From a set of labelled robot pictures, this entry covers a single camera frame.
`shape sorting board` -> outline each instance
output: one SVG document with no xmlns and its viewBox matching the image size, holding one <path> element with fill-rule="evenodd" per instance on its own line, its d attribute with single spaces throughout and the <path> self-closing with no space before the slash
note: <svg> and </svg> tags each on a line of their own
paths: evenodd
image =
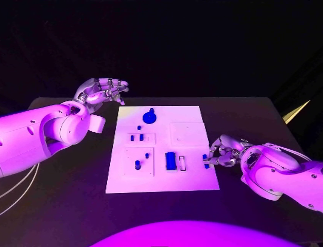
<svg viewBox="0 0 323 247">
<path fill-rule="evenodd" d="M 146 124 L 143 114 L 150 108 L 157 119 Z M 167 152 L 176 153 L 176 171 L 166 171 Z M 215 169 L 205 169 L 203 165 L 202 155 L 208 152 L 198 106 L 120 107 L 105 193 L 218 190 Z"/>
</svg>

